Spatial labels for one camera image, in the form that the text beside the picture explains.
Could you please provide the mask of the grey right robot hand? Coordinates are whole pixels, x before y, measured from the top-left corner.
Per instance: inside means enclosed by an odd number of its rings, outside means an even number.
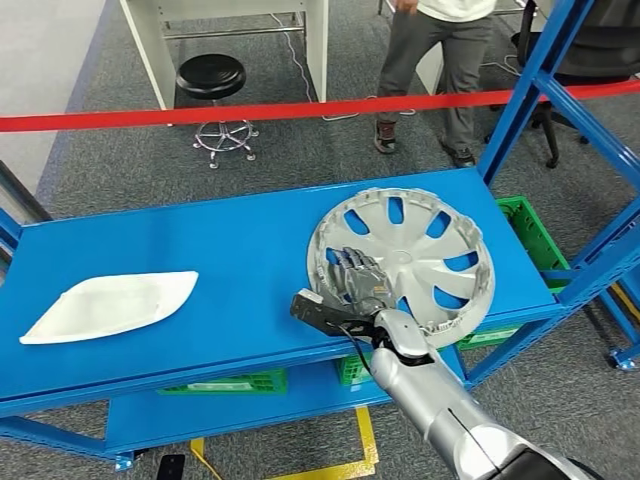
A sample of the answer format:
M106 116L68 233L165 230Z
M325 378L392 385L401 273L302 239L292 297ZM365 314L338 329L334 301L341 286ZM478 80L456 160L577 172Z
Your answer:
M331 290L343 305L361 316L374 316L395 308L397 297L391 282L374 258L359 249L328 250Z

